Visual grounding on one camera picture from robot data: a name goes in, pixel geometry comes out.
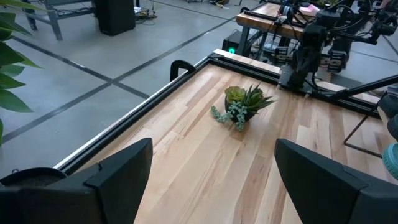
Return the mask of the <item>teal rubber slide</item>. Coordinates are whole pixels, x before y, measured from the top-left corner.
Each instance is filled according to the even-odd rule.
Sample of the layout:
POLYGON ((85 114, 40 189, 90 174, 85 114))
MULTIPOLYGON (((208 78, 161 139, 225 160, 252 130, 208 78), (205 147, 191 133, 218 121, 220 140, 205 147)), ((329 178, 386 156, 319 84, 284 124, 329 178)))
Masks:
POLYGON ((390 144, 382 153, 382 161, 395 180, 398 180, 398 142, 390 144))

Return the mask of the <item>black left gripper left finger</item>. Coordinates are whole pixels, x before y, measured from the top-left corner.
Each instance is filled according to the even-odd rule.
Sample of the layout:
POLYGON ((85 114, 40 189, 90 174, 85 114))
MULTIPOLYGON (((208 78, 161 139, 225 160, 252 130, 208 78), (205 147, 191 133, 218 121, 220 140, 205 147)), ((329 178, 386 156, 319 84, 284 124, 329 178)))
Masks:
POLYGON ((0 179, 0 224, 133 224, 153 156, 151 138, 72 175, 35 167, 0 179))

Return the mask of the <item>black rubber slide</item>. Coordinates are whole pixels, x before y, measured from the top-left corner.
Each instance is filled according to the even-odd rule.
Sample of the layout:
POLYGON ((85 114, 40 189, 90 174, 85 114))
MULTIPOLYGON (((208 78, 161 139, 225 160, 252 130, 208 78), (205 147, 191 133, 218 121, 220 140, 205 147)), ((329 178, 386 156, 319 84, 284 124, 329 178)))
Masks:
POLYGON ((389 134, 398 142, 398 114, 387 122, 389 134))
POLYGON ((398 114, 398 96, 387 93, 380 99, 378 106, 388 118, 393 118, 398 114))

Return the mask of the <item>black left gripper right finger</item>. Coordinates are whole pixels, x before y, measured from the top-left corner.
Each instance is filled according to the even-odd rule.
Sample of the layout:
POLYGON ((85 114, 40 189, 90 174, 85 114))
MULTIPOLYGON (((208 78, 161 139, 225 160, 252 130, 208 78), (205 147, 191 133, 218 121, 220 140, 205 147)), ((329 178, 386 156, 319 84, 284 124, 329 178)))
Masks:
POLYGON ((274 157, 303 224, 398 224, 398 185, 287 139, 274 157))

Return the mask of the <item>black aluminium table frame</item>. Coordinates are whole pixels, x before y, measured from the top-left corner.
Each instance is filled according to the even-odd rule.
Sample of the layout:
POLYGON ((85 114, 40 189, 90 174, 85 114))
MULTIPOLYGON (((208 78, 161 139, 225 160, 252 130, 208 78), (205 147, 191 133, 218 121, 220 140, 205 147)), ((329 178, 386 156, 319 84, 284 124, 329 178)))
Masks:
POLYGON ((151 176, 161 182, 275 175, 275 142, 286 138, 361 172, 392 180, 377 157, 392 142, 382 121, 369 118, 351 139, 351 143, 368 147, 368 152, 344 145, 359 113, 337 102, 305 98, 267 83, 261 75, 265 69, 264 63, 218 49, 199 64, 195 74, 176 78, 77 149, 58 168, 79 172, 142 138, 151 138, 151 176), (210 111, 212 106, 223 109, 224 90, 236 84, 245 88, 257 85, 273 99, 243 131, 236 130, 232 122, 218 123, 210 111))

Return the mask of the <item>large leafy potted plant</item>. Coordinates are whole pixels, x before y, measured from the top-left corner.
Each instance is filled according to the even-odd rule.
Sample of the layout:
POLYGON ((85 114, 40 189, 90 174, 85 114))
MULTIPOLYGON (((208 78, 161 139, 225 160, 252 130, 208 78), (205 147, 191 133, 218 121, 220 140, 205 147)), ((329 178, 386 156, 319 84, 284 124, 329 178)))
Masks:
MULTIPOLYGON (((30 32, 16 23, 15 19, 14 12, 0 12, 0 108, 18 113, 31 113, 32 109, 10 91, 25 85, 14 77, 22 73, 26 66, 38 67, 25 55, 6 44, 7 40, 13 38, 14 33, 30 35, 30 32)), ((50 167, 14 169, 11 174, 0 179, 0 186, 46 187, 66 177, 64 172, 50 167)))

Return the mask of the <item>black computer with green light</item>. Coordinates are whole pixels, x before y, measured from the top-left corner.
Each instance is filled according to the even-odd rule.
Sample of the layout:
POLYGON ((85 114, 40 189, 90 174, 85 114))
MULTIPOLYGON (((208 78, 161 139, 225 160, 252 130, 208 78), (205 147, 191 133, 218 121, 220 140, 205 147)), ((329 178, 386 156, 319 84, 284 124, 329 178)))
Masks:
POLYGON ((237 54, 241 31, 234 30, 228 37, 223 40, 222 50, 231 54, 237 54))

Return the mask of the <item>succulent plant in black pot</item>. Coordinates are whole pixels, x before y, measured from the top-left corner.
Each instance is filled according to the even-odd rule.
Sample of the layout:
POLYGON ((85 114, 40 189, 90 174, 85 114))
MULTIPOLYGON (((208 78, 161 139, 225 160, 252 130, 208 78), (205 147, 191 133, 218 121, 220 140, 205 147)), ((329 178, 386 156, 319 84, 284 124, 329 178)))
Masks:
POLYGON ((229 86, 224 94, 225 113, 221 114, 216 106, 211 106, 211 115, 219 123, 232 121, 239 132, 243 131, 245 123, 258 114, 259 110, 275 102, 272 96, 264 96, 259 85, 250 86, 248 90, 229 86))

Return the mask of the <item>black floor box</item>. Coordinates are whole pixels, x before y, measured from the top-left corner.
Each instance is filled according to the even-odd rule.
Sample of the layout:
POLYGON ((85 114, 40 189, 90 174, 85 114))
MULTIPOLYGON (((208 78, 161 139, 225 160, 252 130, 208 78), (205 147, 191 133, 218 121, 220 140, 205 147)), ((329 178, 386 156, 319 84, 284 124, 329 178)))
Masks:
POLYGON ((103 34, 115 36, 136 26, 134 0, 93 0, 93 6, 103 34))

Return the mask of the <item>dark metal desk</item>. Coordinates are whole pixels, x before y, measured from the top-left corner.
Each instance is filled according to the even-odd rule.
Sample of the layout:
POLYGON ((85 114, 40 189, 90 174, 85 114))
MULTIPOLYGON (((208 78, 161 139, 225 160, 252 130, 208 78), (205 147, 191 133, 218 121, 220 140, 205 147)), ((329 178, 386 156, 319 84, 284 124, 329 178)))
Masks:
POLYGON ((71 17, 84 16, 94 14, 95 7, 92 5, 93 0, 21 0, 23 3, 35 6, 37 3, 44 7, 45 12, 42 14, 38 9, 23 8, 26 19, 33 31, 38 31, 37 21, 49 25, 55 38, 63 40, 59 21, 71 17), (59 6, 69 6, 72 4, 82 4, 83 6, 76 9, 57 9, 59 6))

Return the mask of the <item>background wooden table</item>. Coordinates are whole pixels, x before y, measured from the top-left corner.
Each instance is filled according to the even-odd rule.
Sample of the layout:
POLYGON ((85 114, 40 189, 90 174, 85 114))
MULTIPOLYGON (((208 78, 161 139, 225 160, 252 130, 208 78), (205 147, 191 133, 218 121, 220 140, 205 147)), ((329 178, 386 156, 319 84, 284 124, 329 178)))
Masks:
POLYGON ((277 26, 273 20, 265 18, 277 17, 279 5, 273 2, 261 4, 249 12, 242 12, 236 16, 236 22, 242 26, 241 40, 246 41, 250 29, 258 30, 266 33, 274 33, 287 38, 301 37, 303 28, 295 26, 294 24, 282 24, 277 26))

